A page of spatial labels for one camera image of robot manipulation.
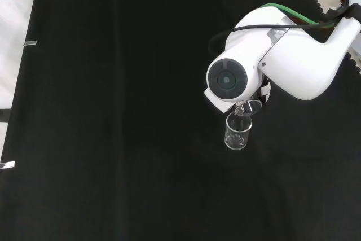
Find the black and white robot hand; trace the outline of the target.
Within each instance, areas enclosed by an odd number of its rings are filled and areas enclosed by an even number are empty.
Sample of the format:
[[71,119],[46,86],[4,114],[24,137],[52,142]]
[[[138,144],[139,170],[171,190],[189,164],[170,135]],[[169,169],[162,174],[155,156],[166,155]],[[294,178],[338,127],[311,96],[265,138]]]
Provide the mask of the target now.
[[271,82],[267,76],[263,76],[263,81],[260,88],[257,90],[257,97],[263,104],[265,104],[270,97],[270,92]]

